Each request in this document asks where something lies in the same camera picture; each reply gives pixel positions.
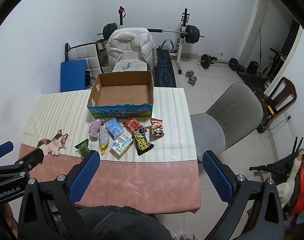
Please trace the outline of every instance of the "calico cat figure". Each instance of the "calico cat figure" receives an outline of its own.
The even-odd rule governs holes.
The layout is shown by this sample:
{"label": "calico cat figure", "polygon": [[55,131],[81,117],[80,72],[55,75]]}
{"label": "calico cat figure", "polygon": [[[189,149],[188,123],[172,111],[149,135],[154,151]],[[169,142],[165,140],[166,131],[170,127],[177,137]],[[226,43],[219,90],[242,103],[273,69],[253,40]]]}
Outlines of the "calico cat figure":
{"label": "calico cat figure", "polygon": [[43,151],[44,156],[47,156],[48,153],[52,155],[59,155],[59,149],[65,149],[65,141],[68,137],[68,134],[62,135],[62,130],[60,129],[56,136],[52,140],[42,139],[39,141],[37,148],[40,148]]}

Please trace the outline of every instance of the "barbell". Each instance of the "barbell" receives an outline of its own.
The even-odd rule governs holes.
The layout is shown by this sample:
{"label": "barbell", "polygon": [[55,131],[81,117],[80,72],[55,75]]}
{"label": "barbell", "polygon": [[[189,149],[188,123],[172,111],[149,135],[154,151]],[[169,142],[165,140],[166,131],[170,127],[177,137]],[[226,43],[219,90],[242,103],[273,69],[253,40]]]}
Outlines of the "barbell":
{"label": "barbell", "polygon": [[168,30],[161,30],[161,29],[148,29],[151,33],[181,33],[184,35],[186,43],[194,44],[199,41],[199,38],[205,38],[205,36],[199,35],[199,29],[194,25],[187,25],[185,28],[185,32],[177,32],[177,31],[168,31]]}
{"label": "barbell", "polygon": [[226,61],[221,61],[221,60],[217,60],[217,57],[211,57],[210,55],[207,54],[203,54],[201,57],[201,60],[199,60],[199,62],[201,62],[201,66],[204,69],[207,69],[210,67],[211,64],[214,63],[221,63],[221,64],[228,64],[228,66],[230,67],[231,70],[233,71],[239,71],[240,69],[240,65],[239,65],[239,61],[236,58],[231,58],[229,62]]}
{"label": "barbell", "polygon": [[[107,41],[112,35],[112,33],[116,30],[117,30],[116,23],[108,23],[103,27],[103,32],[98,33],[97,35],[103,34],[103,38]],[[185,28],[185,32],[168,31],[161,29],[148,29],[148,31],[152,33],[162,33],[162,32],[181,33],[184,34],[185,41],[191,44],[198,42],[200,37],[205,38],[205,36],[199,35],[199,29],[193,25],[187,25]]]}

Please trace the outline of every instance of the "goose plush toy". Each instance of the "goose plush toy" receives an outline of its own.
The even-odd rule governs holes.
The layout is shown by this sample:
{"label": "goose plush toy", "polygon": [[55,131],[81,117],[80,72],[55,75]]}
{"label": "goose plush toy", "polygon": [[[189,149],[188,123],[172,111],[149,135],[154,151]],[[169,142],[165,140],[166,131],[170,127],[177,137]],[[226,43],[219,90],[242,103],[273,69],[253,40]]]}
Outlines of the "goose plush toy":
{"label": "goose plush toy", "polygon": [[294,192],[295,177],[302,163],[302,153],[300,152],[298,156],[294,159],[290,175],[286,182],[281,183],[276,186],[279,198],[281,200],[282,208],[290,201],[291,196]]}

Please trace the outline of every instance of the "black speaker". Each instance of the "black speaker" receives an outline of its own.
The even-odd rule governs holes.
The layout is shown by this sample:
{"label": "black speaker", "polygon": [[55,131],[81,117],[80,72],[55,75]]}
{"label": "black speaker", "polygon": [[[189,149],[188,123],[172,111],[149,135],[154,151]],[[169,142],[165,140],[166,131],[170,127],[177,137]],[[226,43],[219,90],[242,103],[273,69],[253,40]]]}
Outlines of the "black speaker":
{"label": "black speaker", "polygon": [[246,69],[246,73],[255,74],[257,70],[258,70],[257,61],[251,61]]}

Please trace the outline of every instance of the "open cardboard box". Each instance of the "open cardboard box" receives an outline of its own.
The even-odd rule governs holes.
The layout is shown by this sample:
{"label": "open cardboard box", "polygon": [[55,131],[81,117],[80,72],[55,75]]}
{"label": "open cardboard box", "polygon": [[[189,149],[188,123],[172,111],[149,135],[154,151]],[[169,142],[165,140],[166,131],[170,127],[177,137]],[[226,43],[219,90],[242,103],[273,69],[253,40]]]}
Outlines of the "open cardboard box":
{"label": "open cardboard box", "polygon": [[151,117],[154,103],[151,71],[99,74],[87,107],[93,117]]}

